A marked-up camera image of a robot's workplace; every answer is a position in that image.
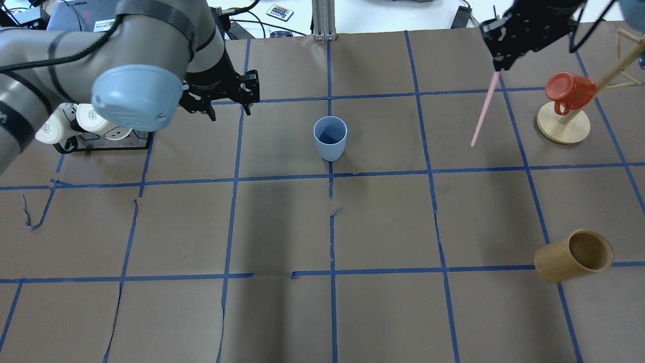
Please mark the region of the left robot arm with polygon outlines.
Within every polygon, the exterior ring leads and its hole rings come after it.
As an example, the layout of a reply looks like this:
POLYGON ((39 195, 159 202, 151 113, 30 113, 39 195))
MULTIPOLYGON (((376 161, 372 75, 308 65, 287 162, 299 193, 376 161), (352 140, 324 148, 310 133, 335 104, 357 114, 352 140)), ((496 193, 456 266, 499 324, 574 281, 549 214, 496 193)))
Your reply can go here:
POLYGON ((178 106, 207 113, 260 101, 256 70, 235 71, 206 1, 120 1, 105 32, 2 28, 2 171, 63 103, 87 103, 118 126, 154 132, 178 106))

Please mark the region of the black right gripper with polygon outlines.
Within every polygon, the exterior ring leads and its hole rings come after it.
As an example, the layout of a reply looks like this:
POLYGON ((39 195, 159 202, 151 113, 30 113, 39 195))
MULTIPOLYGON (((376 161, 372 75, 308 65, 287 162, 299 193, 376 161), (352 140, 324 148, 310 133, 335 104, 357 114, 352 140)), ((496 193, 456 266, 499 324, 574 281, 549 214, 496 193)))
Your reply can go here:
POLYGON ((526 53, 540 51, 578 28, 574 13, 585 1, 514 1, 500 18, 481 22, 496 72, 509 71, 526 53))

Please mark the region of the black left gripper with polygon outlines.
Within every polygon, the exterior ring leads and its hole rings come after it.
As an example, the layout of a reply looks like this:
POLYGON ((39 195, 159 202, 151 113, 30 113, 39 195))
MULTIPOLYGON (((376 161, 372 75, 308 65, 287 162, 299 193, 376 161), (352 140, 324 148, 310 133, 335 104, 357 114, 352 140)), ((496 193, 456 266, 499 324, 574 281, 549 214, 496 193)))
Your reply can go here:
POLYGON ((235 71, 233 64, 224 50, 214 65, 203 71, 187 71, 185 75, 187 89, 179 100, 179 105, 187 112, 202 112, 212 122, 216 122, 216 112, 211 102, 219 99, 230 99, 243 106, 247 116, 251 107, 260 101, 260 76, 258 71, 250 70, 244 74, 235 71))

